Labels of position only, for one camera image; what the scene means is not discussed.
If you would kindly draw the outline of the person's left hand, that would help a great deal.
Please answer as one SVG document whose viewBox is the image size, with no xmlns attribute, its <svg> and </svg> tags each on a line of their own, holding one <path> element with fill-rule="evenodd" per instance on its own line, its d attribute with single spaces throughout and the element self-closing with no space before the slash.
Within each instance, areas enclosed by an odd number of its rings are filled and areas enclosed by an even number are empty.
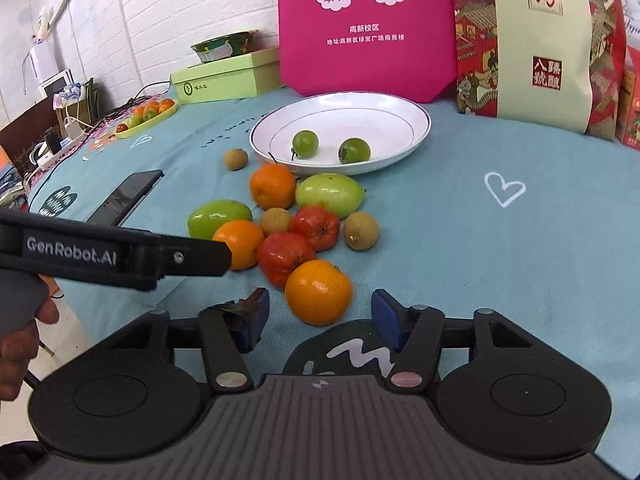
<svg viewBox="0 0 640 480">
<path fill-rule="evenodd" d="M 60 319 L 58 307 L 48 298 L 38 309 L 35 317 L 24 328 L 14 330 L 1 341 L 0 399 L 14 401 L 21 391 L 31 360 L 39 349 L 39 332 L 36 321 L 55 324 Z"/>
</svg>

